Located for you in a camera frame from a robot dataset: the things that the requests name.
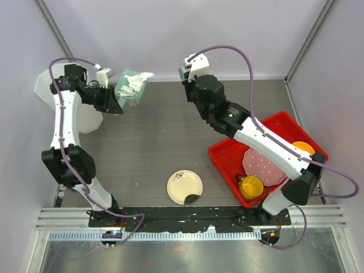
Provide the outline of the green hand brush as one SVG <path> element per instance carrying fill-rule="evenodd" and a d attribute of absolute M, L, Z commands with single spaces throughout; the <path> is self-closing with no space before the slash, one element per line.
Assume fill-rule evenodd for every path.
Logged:
<path fill-rule="evenodd" d="M 178 72 L 179 72 L 179 75 L 180 75 L 181 82 L 188 81 L 188 77 L 189 77 L 189 73 L 190 73 L 189 68 L 186 68 L 185 66 L 181 66 L 178 69 Z"/>

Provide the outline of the green dustpan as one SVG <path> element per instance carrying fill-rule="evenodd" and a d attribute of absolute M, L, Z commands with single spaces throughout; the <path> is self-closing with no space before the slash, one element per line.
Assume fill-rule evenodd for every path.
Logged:
<path fill-rule="evenodd" d="M 121 108 L 126 104 L 137 106 L 151 77 L 154 77 L 151 72 L 124 70 L 114 89 L 118 105 Z"/>

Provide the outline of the paper scrap back large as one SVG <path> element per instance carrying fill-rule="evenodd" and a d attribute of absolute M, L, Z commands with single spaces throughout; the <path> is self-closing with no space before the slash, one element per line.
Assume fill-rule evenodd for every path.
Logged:
<path fill-rule="evenodd" d="M 154 77 L 154 74 L 151 72 L 142 72 L 138 73 L 136 75 L 130 76 L 126 75 L 125 78 L 127 79 L 127 86 L 129 88 L 133 88 L 136 91 L 141 91 L 144 84 L 147 82 L 147 80 L 151 77 Z"/>

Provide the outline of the paper scrap back small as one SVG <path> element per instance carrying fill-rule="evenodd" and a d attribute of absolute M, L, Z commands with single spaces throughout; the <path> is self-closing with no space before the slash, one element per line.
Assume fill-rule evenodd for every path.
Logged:
<path fill-rule="evenodd" d="M 135 96 L 136 92 L 133 88 L 129 88 L 128 86 L 122 86 L 117 94 L 120 97 L 133 97 Z"/>

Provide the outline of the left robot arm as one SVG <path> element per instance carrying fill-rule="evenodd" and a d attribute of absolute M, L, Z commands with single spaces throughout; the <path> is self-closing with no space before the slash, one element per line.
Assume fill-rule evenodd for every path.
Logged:
<path fill-rule="evenodd" d="M 121 114 L 123 110 L 109 85 L 113 70 L 94 67 L 95 80 L 88 80 L 88 71 L 76 62 L 52 63 L 38 76 L 34 93 L 55 111 L 53 138 L 41 159 L 58 184 L 87 200 L 91 220 L 114 227 L 121 221 L 120 208 L 98 181 L 96 164 L 82 148 L 80 133 L 98 129 L 102 113 Z"/>

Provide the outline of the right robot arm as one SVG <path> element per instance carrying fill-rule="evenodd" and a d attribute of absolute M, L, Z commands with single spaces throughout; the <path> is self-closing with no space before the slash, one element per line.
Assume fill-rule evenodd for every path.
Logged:
<path fill-rule="evenodd" d="M 290 205 L 306 205 L 322 176 L 326 157 L 310 154 L 273 133 L 251 113 L 226 99 L 224 85 L 213 75 L 195 76 L 191 81 L 183 73 L 181 82 L 187 101 L 194 103 L 200 117 L 216 132 L 233 138 L 262 154 L 288 177 L 288 181 L 264 199 L 257 218 L 268 225 Z"/>

